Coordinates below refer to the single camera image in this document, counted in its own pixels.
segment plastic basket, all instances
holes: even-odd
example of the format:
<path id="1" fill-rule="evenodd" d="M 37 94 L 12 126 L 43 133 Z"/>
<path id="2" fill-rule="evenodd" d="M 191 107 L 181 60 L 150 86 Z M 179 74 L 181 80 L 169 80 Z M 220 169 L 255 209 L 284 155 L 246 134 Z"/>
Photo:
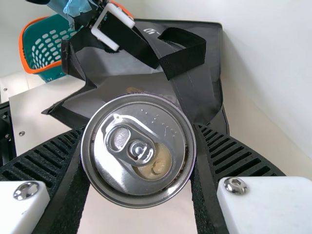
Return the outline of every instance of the plastic basket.
<path id="1" fill-rule="evenodd" d="M 61 40 L 76 31 L 60 15 L 29 22 L 19 35 L 19 56 L 25 72 L 39 75 L 45 82 L 64 76 L 61 68 Z"/>

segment can top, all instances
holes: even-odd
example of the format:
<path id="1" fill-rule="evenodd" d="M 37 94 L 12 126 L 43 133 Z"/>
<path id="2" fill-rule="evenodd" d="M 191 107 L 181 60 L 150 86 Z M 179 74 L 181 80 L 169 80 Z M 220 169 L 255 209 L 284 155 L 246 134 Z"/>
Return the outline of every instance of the can top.
<path id="1" fill-rule="evenodd" d="M 186 162 L 194 164 L 194 145 L 192 128 L 177 107 L 157 96 L 132 94 L 97 111 L 84 133 L 81 155 L 91 183 L 96 177 L 97 186 L 105 187 L 104 196 L 113 193 L 112 187 L 115 195 L 141 197 L 168 188 Z"/>

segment black bag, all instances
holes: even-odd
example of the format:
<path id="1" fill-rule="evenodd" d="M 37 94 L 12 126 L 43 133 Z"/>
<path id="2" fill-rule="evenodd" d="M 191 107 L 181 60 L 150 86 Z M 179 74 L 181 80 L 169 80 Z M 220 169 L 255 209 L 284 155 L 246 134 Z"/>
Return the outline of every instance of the black bag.
<path id="1" fill-rule="evenodd" d="M 220 81 L 221 25 L 137 19 L 134 31 L 142 38 L 141 47 L 132 49 L 127 37 L 117 35 L 119 44 L 124 45 L 117 52 L 97 40 L 89 28 L 63 41 L 63 71 L 86 83 L 43 113 L 78 128 L 86 125 L 105 102 L 125 93 L 148 92 L 180 107 L 197 130 L 199 125 L 210 124 L 219 133 L 229 134 Z M 201 152 L 207 161 L 203 147 Z M 209 166 L 201 170 L 208 173 Z M 211 220 L 204 205 L 204 198 L 210 199 L 211 194 L 216 199 L 214 184 L 205 185 L 211 192 L 203 195 L 201 184 L 207 181 L 199 178 L 197 165 L 191 180 L 198 232 L 227 233 L 217 200 L 212 201 L 209 212 L 217 221 Z"/>

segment metal screw head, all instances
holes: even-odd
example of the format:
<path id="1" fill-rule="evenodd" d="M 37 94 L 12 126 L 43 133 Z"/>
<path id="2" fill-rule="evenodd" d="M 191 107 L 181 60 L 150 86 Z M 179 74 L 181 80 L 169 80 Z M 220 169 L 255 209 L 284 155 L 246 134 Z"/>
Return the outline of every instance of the metal screw head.
<path id="1" fill-rule="evenodd" d="M 235 195 L 242 195 L 247 192 L 247 184 L 240 178 L 230 177 L 224 181 L 227 191 Z"/>
<path id="2" fill-rule="evenodd" d="M 13 193 L 13 197 L 18 201 L 22 201 L 35 195 L 38 190 L 39 184 L 37 182 L 26 182 L 18 186 Z"/>

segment white surface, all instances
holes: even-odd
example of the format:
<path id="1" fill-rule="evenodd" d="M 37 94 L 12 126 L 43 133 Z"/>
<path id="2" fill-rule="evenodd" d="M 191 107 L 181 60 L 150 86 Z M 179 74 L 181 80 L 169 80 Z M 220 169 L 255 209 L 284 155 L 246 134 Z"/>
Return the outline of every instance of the white surface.
<path id="1" fill-rule="evenodd" d="M 107 12 L 112 13 L 117 19 L 119 19 L 121 22 L 123 22 L 128 28 L 133 28 L 135 25 L 135 22 L 131 20 L 125 13 L 120 11 L 114 4 L 109 3 L 105 6 L 104 10 L 98 17 L 97 21 L 91 28 L 91 33 L 97 37 L 100 41 L 104 42 L 106 45 L 108 45 L 112 50 L 117 51 L 119 48 L 119 45 L 116 44 L 113 40 L 111 40 L 108 36 L 106 36 L 104 33 L 102 33 L 98 26 L 100 23 L 102 23 L 103 18 L 107 14 Z"/>
<path id="2" fill-rule="evenodd" d="M 38 87 L 45 82 L 38 76 L 25 72 L 16 72 L 0 78 L 1 103 L 7 102 L 10 97 Z"/>
<path id="3" fill-rule="evenodd" d="M 35 195 L 18 201 L 13 198 L 15 189 L 26 181 L 0 182 L 1 234 L 31 234 L 50 201 L 45 184 L 39 184 Z"/>
<path id="4" fill-rule="evenodd" d="M 129 209 L 104 199 L 90 186 L 78 234 L 196 234 L 191 183 L 171 200 Z"/>
<path id="5" fill-rule="evenodd" d="M 217 196 L 230 234 L 310 234 L 312 182 L 302 177 L 240 177 L 248 186 L 234 195 L 221 179 Z"/>
<path id="6" fill-rule="evenodd" d="M 55 118 L 41 112 L 79 90 L 84 84 L 80 79 L 65 76 L 9 98 L 17 155 L 70 130 Z M 19 136 L 21 131 L 25 131 L 24 136 Z"/>
<path id="7" fill-rule="evenodd" d="M 135 17 L 222 23 L 223 74 L 312 157 L 312 1 L 118 2 Z"/>

